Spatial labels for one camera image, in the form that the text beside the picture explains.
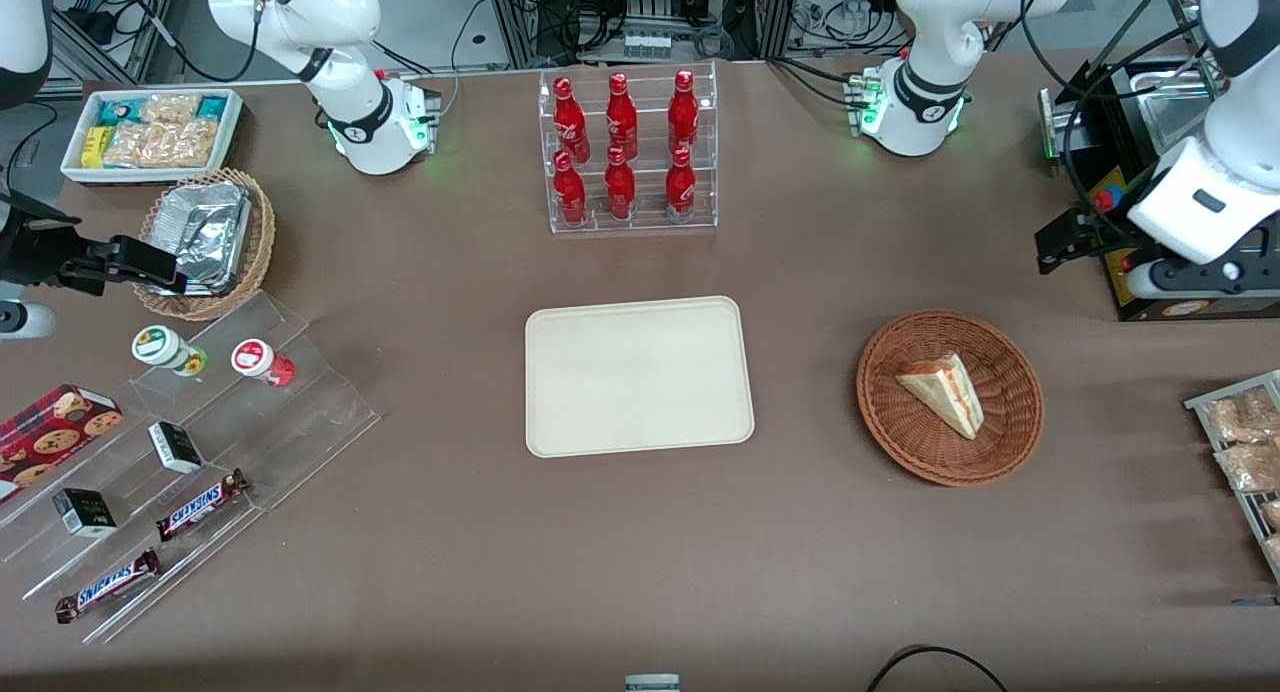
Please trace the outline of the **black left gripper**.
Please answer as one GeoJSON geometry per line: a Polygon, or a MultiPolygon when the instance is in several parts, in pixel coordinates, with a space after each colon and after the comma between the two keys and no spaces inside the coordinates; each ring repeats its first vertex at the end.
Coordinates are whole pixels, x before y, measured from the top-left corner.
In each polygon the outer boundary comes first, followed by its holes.
{"type": "Polygon", "coordinates": [[[1138,237],[1126,217],[1119,223],[1110,214],[1087,212],[1074,206],[1036,232],[1037,267],[1041,276],[1076,258],[1102,258],[1117,249],[1138,249],[1138,237]]]}

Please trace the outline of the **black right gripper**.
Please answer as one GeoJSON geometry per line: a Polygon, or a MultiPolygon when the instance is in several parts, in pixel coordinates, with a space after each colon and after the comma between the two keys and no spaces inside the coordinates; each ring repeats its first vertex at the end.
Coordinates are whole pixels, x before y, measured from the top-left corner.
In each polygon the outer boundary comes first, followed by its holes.
{"type": "Polygon", "coordinates": [[[28,194],[3,194],[8,217],[1,232],[1,278],[19,287],[64,287],[104,295],[108,283],[150,285],[183,295],[188,278],[178,260],[137,238],[83,240],[81,217],[28,194]]]}

